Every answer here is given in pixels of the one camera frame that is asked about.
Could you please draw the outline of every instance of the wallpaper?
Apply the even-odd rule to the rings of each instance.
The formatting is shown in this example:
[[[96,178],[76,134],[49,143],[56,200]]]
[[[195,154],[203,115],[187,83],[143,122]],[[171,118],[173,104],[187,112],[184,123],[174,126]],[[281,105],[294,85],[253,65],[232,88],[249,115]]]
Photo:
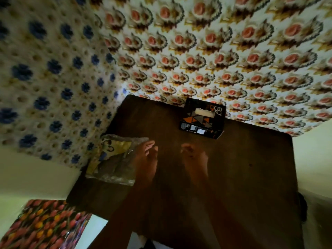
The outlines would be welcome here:
[[[90,0],[131,94],[298,136],[332,117],[332,0]]]
[[[88,0],[0,0],[0,142],[82,167],[127,91]]]
[[[0,249],[74,249],[91,215],[66,201],[30,200],[0,240]]]

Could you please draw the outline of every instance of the clear plastic bag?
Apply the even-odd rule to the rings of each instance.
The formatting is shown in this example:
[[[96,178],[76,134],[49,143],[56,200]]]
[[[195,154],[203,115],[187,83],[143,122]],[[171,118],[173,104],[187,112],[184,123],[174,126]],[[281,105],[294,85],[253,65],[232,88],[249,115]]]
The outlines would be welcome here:
[[[133,186],[135,183],[135,168],[132,166],[131,161],[135,153],[134,150],[139,144],[148,140],[149,138],[146,137],[130,138],[120,137],[115,134],[101,136],[101,143],[95,149],[95,155],[89,163],[85,177],[96,178],[108,183]],[[126,151],[111,155],[117,149],[112,146],[112,143],[115,145],[119,142],[122,145],[119,150],[126,149]]]

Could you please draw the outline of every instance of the dark brown table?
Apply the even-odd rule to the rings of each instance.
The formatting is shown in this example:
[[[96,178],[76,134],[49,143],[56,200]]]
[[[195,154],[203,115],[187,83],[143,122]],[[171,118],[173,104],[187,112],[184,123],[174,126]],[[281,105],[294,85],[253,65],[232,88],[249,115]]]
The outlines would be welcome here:
[[[218,140],[179,130],[182,108],[129,95],[107,133],[149,137],[158,169],[136,232],[173,248],[218,248],[203,204],[181,164],[180,145],[209,155],[209,178],[225,206],[265,248],[303,248],[297,178],[289,135],[226,119]],[[67,201],[108,219],[130,187],[81,176]]]

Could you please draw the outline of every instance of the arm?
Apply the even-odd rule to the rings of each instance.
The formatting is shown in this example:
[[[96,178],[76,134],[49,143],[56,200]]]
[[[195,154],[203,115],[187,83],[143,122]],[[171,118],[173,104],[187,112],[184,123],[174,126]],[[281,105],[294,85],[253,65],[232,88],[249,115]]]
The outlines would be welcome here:
[[[208,211],[221,248],[260,249],[262,246],[235,220],[213,192],[207,175],[208,156],[193,144],[182,144],[182,161]]]
[[[131,232],[139,222],[140,201],[156,173],[158,147],[152,148],[153,145],[154,141],[147,141],[136,148],[133,160],[136,168],[135,184],[89,249],[127,248]]]

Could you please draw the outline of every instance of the black box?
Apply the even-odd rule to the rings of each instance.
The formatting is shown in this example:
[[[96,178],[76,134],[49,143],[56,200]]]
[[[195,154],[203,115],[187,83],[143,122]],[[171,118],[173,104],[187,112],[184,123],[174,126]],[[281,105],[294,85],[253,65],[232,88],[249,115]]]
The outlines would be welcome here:
[[[222,134],[226,106],[188,98],[183,111],[180,129],[214,139],[218,139]]]

